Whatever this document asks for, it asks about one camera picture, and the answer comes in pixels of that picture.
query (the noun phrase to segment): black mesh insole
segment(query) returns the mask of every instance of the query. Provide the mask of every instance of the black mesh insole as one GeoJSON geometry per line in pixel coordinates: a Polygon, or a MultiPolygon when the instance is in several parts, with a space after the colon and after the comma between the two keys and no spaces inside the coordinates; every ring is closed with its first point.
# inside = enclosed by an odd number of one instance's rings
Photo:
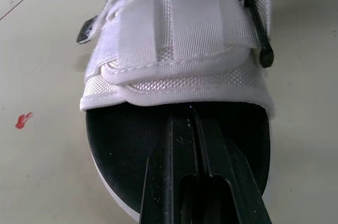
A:
{"type": "MultiPolygon", "coordinates": [[[[87,111],[87,132],[94,159],[112,190],[140,212],[146,162],[167,133],[169,114],[187,104],[140,107],[128,103],[87,111]]],[[[199,113],[217,119],[246,156],[263,193],[269,173],[269,122],[263,108],[237,102],[193,103],[199,113]]]]}

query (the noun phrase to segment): red mark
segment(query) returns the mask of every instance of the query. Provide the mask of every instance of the red mark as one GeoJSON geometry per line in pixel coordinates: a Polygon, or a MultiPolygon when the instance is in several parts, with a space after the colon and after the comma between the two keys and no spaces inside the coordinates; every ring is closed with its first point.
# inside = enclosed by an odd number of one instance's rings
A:
{"type": "Polygon", "coordinates": [[[17,119],[17,124],[15,125],[16,128],[22,129],[25,126],[25,123],[27,122],[28,119],[32,117],[32,113],[29,112],[27,115],[21,115],[17,119]]]}

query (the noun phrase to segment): black strap buckle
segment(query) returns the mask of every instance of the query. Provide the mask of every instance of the black strap buckle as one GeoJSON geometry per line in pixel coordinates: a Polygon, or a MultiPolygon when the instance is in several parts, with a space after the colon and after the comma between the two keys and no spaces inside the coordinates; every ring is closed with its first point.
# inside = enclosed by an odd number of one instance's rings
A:
{"type": "Polygon", "coordinates": [[[93,17],[90,20],[87,20],[83,24],[83,26],[82,26],[82,28],[79,32],[78,38],[76,40],[77,43],[85,44],[85,43],[88,43],[90,41],[90,40],[87,40],[87,39],[89,37],[90,31],[92,30],[92,27],[93,27],[93,24],[94,24],[96,18],[97,18],[97,16],[93,17]]]}
{"type": "Polygon", "coordinates": [[[252,20],[255,25],[258,39],[261,45],[261,50],[259,54],[259,62],[263,68],[271,67],[273,64],[275,55],[274,51],[270,45],[268,34],[263,27],[262,21],[259,17],[259,13],[256,7],[255,0],[244,0],[245,7],[250,9],[252,20]]]}

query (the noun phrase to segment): black plastic clip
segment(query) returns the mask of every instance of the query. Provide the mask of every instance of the black plastic clip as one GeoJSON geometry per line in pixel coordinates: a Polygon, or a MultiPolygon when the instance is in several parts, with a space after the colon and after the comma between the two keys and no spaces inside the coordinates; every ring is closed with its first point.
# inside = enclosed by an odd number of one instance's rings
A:
{"type": "Polygon", "coordinates": [[[255,0],[244,0],[245,7],[250,9],[253,23],[255,24],[258,39],[261,45],[259,53],[259,62],[263,68],[271,67],[274,61],[274,51],[270,45],[268,35],[263,27],[262,21],[256,7],[255,0]]]}
{"type": "Polygon", "coordinates": [[[82,28],[81,28],[81,30],[79,32],[78,38],[76,39],[77,43],[79,43],[79,44],[85,44],[85,43],[88,43],[90,41],[90,40],[87,40],[87,39],[89,37],[90,31],[93,28],[93,24],[94,24],[96,18],[97,18],[97,16],[93,17],[90,20],[87,20],[83,24],[83,26],[82,26],[82,28]]]}
{"type": "Polygon", "coordinates": [[[172,114],[147,163],[140,224],[271,224],[246,157],[219,121],[172,114]]]}

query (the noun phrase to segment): white table surface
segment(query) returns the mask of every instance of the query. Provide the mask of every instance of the white table surface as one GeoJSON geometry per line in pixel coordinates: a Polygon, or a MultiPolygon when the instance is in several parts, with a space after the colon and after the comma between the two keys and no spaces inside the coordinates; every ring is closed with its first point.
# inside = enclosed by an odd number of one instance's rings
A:
{"type": "MultiPolygon", "coordinates": [[[[0,20],[1,224],[135,223],[99,178],[79,111],[94,42],[75,39],[104,1],[24,0],[0,20]]],[[[268,210],[273,223],[336,223],[338,0],[273,2],[268,210]]]]}

